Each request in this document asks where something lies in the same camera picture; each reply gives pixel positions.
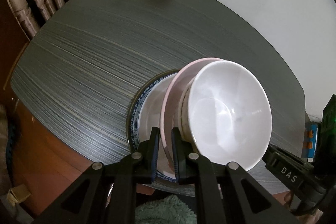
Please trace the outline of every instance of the screw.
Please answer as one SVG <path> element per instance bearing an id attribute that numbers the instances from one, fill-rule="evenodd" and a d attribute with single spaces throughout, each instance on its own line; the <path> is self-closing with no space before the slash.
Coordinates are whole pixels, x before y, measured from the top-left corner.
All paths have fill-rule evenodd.
<path id="1" fill-rule="evenodd" d="M 236 162 L 234 162 L 234 161 L 231 161 L 231 162 L 228 163 L 227 166 L 228 166 L 230 169 L 232 169 L 232 170 L 237 170 L 238 167 L 239 167 L 239 164 L 236 163 Z"/>
<path id="2" fill-rule="evenodd" d="M 197 154 L 197 153 L 190 153 L 189 155 L 188 155 L 188 157 L 189 157 L 189 159 L 191 159 L 191 160 L 197 160 L 198 159 L 198 157 L 199 157 L 199 155 Z"/>
<path id="3" fill-rule="evenodd" d="M 137 159 L 139 159 L 141 157 L 142 157 L 142 155 L 141 155 L 140 152 L 134 152 L 134 153 L 132 153 L 132 158 L 134 158 L 135 160 L 137 160 Z"/>
<path id="4" fill-rule="evenodd" d="M 103 167 L 103 164 L 101 162 L 95 162 L 92 164 L 92 169 L 99 170 Z"/>

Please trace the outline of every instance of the dark wood grain table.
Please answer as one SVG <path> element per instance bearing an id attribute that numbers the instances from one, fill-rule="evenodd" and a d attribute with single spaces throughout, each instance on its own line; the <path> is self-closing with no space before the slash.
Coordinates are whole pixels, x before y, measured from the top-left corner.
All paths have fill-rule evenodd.
<path id="1" fill-rule="evenodd" d="M 272 109 L 271 143 L 300 156 L 302 87 L 268 41 L 216 0 L 70 0 L 31 41 L 11 86 L 54 135 L 108 164 L 130 153 L 125 124 L 138 89 L 203 57 L 235 61 L 258 78 Z M 272 194 L 286 190 L 263 162 L 249 173 Z"/>

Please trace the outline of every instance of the cardboard piece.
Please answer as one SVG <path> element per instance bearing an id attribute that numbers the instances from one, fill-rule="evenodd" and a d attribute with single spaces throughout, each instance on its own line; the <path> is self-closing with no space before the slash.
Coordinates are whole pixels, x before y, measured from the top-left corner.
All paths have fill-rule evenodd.
<path id="1" fill-rule="evenodd" d="M 19 186 L 10 188 L 7 193 L 7 201 L 15 207 L 17 204 L 24 202 L 30 196 L 30 192 L 26 185 L 21 184 Z"/>

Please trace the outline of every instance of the black device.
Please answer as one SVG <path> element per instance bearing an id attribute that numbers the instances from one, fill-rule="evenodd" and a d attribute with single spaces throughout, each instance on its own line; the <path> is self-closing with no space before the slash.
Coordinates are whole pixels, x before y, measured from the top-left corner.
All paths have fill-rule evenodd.
<path id="1" fill-rule="evenodd" d="M 114 164 L 93 163 L 33 224 L 134 223 L 136 184 L 154 181 L 159 138 L 159 128 L 153 127 L 150 139 L 141 142 L 137 152 Z M 294 224 L 298 223 L 294 215 L 317 208 L 324 212 L 318 224 L 334 223 L 336 219 L 335 176 L 330 169 L 334 166 L 328 169 L 329 175 L 319 177 L 312 165 L 274 145 L 268 146 L 263 161 L 293 191 L 296 204 L 290 212 L 238 163 L 219 165 L 194 153 L 178 128 L 172 129 L 172 147 L 177 182 L 195 185 L 197 223 Z"/>

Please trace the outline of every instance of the pink bowl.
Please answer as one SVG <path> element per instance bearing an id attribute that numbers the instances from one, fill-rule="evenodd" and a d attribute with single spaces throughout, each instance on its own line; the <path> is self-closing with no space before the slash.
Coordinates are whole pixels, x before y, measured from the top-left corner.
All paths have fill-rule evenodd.
<path id="1" fill-rule="evenodd" d="M 190 80 L 194 78 L 204 66 L 218 60 L 223 59 L 208 57 L 189 63 L 178 72 L 167 88 L 160 114 L 160 136 L 164 152 L 172 166 L 174 165 L 174 161 L 171 146 L 171 130 L 173 127 L 178 126 L 177 109 L 182 93 Z"/>

